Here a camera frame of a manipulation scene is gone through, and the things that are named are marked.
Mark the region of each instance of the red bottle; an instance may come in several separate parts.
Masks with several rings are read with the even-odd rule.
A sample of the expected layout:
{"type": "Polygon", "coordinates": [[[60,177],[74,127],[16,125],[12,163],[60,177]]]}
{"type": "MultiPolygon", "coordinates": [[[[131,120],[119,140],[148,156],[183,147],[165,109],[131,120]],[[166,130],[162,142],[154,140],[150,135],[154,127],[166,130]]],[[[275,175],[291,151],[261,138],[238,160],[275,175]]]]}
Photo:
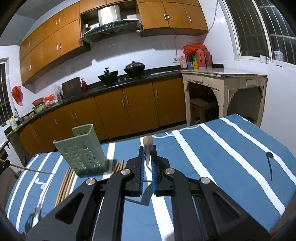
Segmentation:
{"type": "Polygon", "coordinates": [[[206,62],[205,62],[204,51],[202,51],[200,48],[198,48],[198,50],[196,51],[196,56],[197,56],[198,68],[205,68],[206,62]]]}
{"type": "Polygon", "coordinates": [[[87,90],[87,84],[83,79],[81,79],[81,80],[82,80],[82,82],[81,82],[82,90],[86,91],[87,90]]]}
{"type": "Polygon", "coordinates": [[[206,67],[212,67],[212,57],[211,57],[211,53],[210,51],[205,48],[204,50],[204,53],[205,53],[205,63],[206,63],[206,67]]]}

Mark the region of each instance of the range hood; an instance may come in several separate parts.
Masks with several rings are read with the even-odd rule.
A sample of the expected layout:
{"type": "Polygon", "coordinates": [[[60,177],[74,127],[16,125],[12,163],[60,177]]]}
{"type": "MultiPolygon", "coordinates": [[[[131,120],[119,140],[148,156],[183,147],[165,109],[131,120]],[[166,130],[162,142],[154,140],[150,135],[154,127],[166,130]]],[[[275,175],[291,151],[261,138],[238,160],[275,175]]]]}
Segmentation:
{"type": "Polygon", "coordinates": [[[98,42],[115,35],[135,32],[142,25],[138,19],[121,19],[119,5],[104,7],[98,10],[99,22],[91,30],[87,31],[82,39],[89,42],[98,42]]]}

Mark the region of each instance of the black spoon print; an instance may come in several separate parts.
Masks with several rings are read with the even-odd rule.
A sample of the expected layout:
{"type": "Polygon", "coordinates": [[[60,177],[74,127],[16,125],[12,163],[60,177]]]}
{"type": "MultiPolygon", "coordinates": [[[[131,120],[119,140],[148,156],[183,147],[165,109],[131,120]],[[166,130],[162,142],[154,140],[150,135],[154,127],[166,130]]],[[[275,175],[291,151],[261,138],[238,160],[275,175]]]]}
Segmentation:
{"type": "Polygon", "coordinates": [[[269,165],[269,170],[270,170],[270,179],[272,180],[272,169],[271,169],[271,165],[270,165],[270,160],[269,158],[273,158],[273,154],[271,152],[266,152],[266,157],[267,157],[267,160],[268,160],[268,165],[269,165]]]}

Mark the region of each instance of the ceiling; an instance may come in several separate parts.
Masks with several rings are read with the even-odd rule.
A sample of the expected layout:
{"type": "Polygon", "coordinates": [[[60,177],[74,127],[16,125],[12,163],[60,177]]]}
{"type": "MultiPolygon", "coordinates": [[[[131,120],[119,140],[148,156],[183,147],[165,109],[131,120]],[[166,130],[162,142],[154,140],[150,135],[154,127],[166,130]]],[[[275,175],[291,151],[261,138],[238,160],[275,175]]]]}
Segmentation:
{"type": "Polygon", "coordinates": [[[0,46],[19,45],[35,21],[63,1],[27,0],[6,26],[0,37],[0,46]]]}

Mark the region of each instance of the black countertop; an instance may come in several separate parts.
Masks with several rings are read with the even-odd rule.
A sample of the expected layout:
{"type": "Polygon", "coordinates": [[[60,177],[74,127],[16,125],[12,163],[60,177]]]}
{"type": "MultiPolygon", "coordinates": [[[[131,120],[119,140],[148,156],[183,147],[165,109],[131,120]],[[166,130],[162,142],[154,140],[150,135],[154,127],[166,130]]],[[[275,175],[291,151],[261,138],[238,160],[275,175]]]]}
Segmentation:
{"type": "Polygon", "coordinates": [[[34,122],[37,118],[40,118],[41,116],[46,115],[47,113],[49,113],[59,107],[70,104],[70,103],[75,102],[77,100],[80,100],[80,99],[83,99],[86,97],[90,97],[90,96],[95,96],[99,93],[110,91],[110,90],[116,89],[116,88],[125,87],[128,85],[144,83],[144,82],[151,81],[151,80],[157,80],[157,79],[163,79],[166,77],[179,76],[179,75],[181,76],[182,75],[179,65],[161,67],[161,68],[155,68],[155,69],[148,69],[148,70],[145,70],[145,74],[146,74],[146,76],[144,78],[141,78],[138,80],[129,80],[129,79],[124,80],[124,78],[127,77],[126,74],[118,76],[118,78],[121,79],[121,81],[115,82],[115,84],[113,86],[105,86],[103,81],[98,81],[93,84],[90,84],[90,85],[88,85],[88,89],[86,91],[83,91],[81,94],[63,99],[62,101],[59,101],[59,102],[53,104],[51,107],[45,108],[41,112],[35,114],[29,120],[27,120],[27,121],[23,122],[21,125],[19,125],[17,130],[9,131],[8,129],[11,129],[11,127],[9,127],[7,130],[4,131],[6,133],[6,137],[9,138],[10,135],[12,135],[14,133],[18,133],[23,128],[25,128],[28,124],[34,122]]]}

